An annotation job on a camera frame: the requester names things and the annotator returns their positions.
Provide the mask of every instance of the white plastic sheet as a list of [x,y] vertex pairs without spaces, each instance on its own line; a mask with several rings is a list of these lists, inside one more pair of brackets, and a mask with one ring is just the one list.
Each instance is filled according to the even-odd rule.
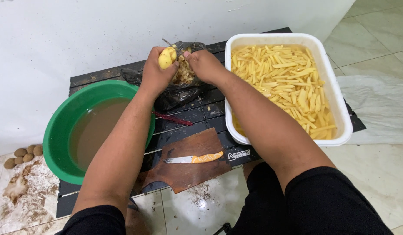
[[403,79],[384,76],[337,77],[343,97],[366,130],[346,144],[403,144]]

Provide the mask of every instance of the muddy water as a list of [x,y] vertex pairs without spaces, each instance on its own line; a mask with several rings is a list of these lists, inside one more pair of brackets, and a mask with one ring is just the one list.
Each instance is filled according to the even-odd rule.
[[129,102],[126,98],[105,100],[89,109],[75,124],[69,146],[70,154],[80,169],[87,170]]

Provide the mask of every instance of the peeled potato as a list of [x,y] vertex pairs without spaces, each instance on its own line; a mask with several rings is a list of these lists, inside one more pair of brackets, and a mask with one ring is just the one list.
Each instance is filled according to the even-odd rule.
[[158,57],[158,63],[161,69],[168,68],[177,59],[177,52],[172,47],[165,48]]

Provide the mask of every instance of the white wall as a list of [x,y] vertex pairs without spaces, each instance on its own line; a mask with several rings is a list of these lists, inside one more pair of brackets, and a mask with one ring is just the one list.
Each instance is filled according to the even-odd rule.
[[355,0],[0,0],[0,155],[41,143],[70,77],[289,26],[325,40]]

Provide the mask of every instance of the forearm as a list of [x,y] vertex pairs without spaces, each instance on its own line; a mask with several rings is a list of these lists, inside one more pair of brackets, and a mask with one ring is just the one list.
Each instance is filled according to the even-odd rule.
[[126,212],[142,165],[154,99],[139,89],[126,107],[87,169],[73,214],[103,204]]
[[298,174],[332,162],[286,112],[231,72],[215,84],[225,95],[246,136],[274,169],[282,189]]

